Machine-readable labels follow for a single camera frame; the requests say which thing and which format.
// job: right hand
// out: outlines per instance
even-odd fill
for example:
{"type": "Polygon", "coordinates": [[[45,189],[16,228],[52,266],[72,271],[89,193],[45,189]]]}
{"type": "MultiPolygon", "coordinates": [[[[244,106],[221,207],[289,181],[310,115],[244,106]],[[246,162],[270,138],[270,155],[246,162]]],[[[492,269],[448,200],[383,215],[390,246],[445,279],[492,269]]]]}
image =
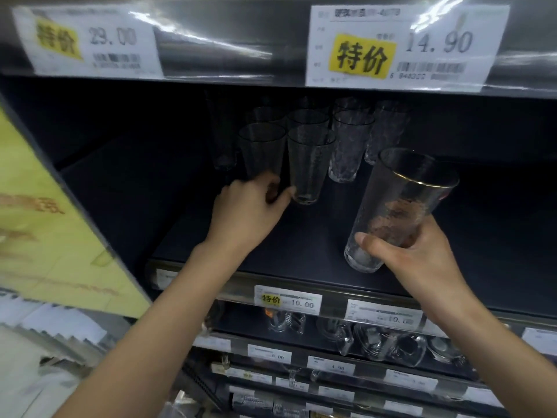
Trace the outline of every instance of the right hand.
{"type": "Polygon", "coordinates": [[[447,237],[433,216],[424,219],[409,248],[391,245],[362,232],[356,233],[354,238],[364,251],[390,268],[436,324],[458,305],[477,301],[462,277],[447,237]]]}

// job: hand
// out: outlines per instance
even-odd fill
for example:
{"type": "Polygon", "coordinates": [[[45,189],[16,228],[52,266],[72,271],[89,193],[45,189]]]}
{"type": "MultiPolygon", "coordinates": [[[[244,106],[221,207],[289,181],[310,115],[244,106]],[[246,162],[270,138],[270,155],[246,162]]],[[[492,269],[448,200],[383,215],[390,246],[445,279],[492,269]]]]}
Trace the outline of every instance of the hand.
{"type": "Polygon", "coordinates": [[[354,238],[364,251],[390,268],[435,323],[439,324],[448,311],[454,312],[460,305],[479,302],[462,277],[449,241],[433,216],[424,219],[415,242],[408,248],[362,232],[354,238]]]}
{"type": "Polygon", "coordinates": [[[206,241],[240,260],[246,257],[279,222],[296,191],[287,188],[275,202],[267,203],[269,187],[270,192],[273,188],[276,191],[279,182],[279,176],[263,172],[252,181],[234,181],[222,188],[214,200],[206,241]]]}

